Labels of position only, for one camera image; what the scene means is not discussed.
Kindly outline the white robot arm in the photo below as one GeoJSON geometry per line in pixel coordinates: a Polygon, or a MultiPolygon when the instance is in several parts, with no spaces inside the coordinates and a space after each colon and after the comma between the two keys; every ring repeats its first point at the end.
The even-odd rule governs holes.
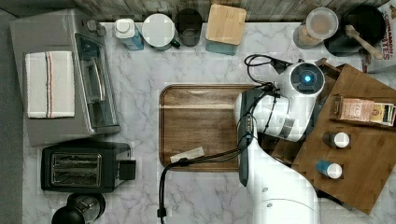
{"type": "Polygon", "coordinates": [[[239,180],[252,198],[253,224],[319,224],[312,184],[285,162],[297,154],[325,85],[313,63],[278,65],[266,87],[241,92],[234,105],[239,180]]]}

